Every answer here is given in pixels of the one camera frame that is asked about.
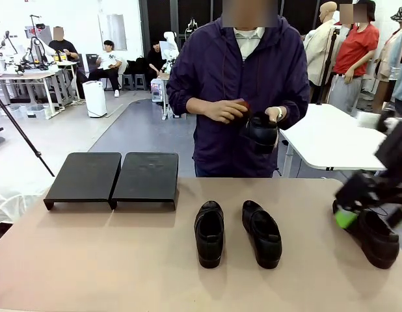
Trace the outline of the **person's right hand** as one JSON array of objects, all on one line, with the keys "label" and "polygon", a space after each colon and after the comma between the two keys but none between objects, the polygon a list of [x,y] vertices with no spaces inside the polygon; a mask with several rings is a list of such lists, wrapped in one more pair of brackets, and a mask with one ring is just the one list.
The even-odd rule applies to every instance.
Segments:
[{"label": "person's right hand", "polygon": [[247,104],[242,99],[221,100],[207,104],[204,115],[216,122],[228,124],[242,119],[247,112]]}]

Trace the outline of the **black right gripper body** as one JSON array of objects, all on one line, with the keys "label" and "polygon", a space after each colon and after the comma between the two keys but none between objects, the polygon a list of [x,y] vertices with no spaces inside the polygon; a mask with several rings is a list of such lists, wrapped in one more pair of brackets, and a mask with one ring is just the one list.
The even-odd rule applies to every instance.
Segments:
[{"label": "black right gripper body", "polygon": [[358,170],[335,194],[333,211],[362,211],[399,203],[399,181],[388,171]]}]

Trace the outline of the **person's left hand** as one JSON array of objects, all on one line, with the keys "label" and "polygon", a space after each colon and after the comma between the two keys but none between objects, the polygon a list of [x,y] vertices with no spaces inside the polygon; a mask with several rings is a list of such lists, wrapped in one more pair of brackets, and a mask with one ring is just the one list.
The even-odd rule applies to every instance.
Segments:
[{"label": "person's left hand", "polygon": [[277,123],[280,115],[279,107],[268,107],[265,110],[266,115],[268,115],[270,122]]}]

